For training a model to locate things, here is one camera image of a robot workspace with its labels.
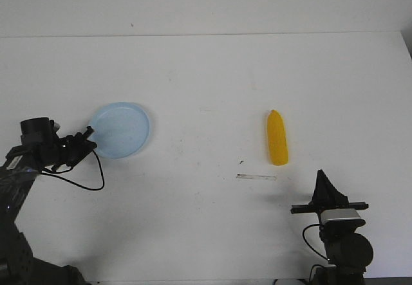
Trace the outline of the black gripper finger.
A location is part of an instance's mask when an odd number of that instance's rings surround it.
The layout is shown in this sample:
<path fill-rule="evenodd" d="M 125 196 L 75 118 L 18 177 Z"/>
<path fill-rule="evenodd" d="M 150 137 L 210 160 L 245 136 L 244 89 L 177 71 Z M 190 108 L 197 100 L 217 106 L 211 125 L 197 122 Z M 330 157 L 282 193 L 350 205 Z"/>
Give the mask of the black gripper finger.
<path fill-rule="evenodd" d="M 72 165 L 77 166 L 85 157 L 91 154 L 97 148 L 95 142 L 86 140 L 76 145 L 72 151 Z"/>
<path fill-rule="evenodd" d="M 86 130 L 82 132 L 77 132 L 74 136 L 76 141 L 87 141 L 88 138 L 95 132 L 95 130 L 91 126 L 87 126 Z"/>
<path fill-rule="evenodd" d="M 314 205 L 322 205 L 325 200 L 324 172 L 322 169 L 317 171 L 314 194 L 312 203 Z"/>
<path fill-rule="evenodd" d="M 340 193 L 330 182 L 327 175 L 321 170 L 321 179 L 323 184 L 324 200 L 328 204 L 348 204 L 348 197 Z"/>

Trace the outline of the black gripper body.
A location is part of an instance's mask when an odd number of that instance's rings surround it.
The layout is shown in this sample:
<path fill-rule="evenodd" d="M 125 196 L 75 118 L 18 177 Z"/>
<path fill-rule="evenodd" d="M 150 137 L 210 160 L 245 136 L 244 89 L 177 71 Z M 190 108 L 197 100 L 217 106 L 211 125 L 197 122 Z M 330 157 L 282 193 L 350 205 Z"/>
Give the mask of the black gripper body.
<path fill-rule="evenodd" d="M 53 132 L 48 117 L 31 118 L 20 122 L 21 143 L 29 148 L 41 168 L 51 166 L 69 169 L 74 166 L 68 160 L 68 144 Z"/>
<path fill-rule="evenodd" d="M 317 206 L 317 205 L 311 205 L 311 204 L 305 204 L 305 205 L 292 205 L 290 212 L 291 214 L 320 214 L 321 212 L 325 210 L 335 210 L 335 209 L 346 209 L 346 208 L 352 208 L 355 210 L 366 210 L 368 209 L 368 204 L 365 202 L 351 202 L 349 205 L 340 207 L 340 206 L 330 206 L 330 207 L 324 207 L 324 206 Z"/>

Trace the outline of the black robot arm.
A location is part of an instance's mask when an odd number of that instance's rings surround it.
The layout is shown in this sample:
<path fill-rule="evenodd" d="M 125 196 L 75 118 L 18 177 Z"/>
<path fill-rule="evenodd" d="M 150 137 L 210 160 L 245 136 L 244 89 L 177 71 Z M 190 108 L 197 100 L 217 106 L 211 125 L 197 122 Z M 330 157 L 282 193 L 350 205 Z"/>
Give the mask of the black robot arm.
<path fill-rule="evenodd" d="M 358 211 L 369 205 L 363 201 L 351 202 L 339 192 L 323 170 L 317 171 L 314 193 L 305 205 L 293 205 L 292 214 L 317 215 L 318 222 L 302 230 L 306 245 L 323 258 L 327 265 L 314 264 L 304 284 L 365 284 L 366 267 L 373 260 L 370 241 L 356 230 L 366 224 Z M 324 244 L 325 254 L 318 252 L 306 238 L 306 231 L 319 228 L 319 238 Z"/>
<path fill-rule="evenodd" d="M 1 284 L 87 284 L 78 268 L 38 259 L 17 226 L 17 218 L 38 176 L 61 178 L 93 153 L 93 128 L 59 137 L 59 125 L 47 117 L 20 123 L 21 142 L 1 166 Z"/>

